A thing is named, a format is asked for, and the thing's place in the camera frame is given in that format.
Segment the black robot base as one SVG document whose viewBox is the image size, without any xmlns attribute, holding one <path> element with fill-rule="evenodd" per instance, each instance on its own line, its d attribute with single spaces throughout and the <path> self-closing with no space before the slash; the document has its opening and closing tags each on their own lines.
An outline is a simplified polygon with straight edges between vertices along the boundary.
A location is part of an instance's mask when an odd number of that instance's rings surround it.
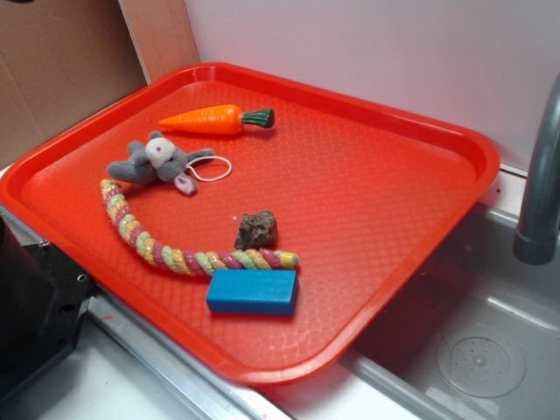
<svg viewBox="0 0 560 420">
<path fill-rule="evenodd" d="M 1 222 L 1 402 L 76 348 L 91 276 L 54 244 L 22 245 Z"/>
</svg>

